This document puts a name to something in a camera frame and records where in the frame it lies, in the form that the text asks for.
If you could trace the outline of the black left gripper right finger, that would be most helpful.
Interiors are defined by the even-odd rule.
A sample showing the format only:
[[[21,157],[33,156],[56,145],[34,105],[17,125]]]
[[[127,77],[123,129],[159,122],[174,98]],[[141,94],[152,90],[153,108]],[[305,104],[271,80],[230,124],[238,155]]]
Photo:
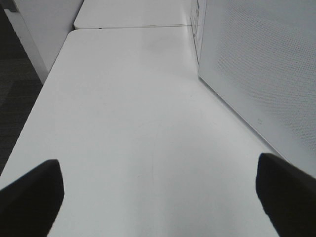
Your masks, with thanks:
[[[255,189],[280,237],[316,235],[316,180],[282,158],[259,156]]]

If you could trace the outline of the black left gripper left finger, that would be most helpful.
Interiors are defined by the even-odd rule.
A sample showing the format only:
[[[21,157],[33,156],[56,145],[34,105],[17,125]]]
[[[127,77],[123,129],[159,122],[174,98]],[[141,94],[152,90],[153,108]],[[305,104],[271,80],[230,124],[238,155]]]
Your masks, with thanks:
[[[39,164],[0,191],[2,237],[46,237],[64,199],[56,159]]]

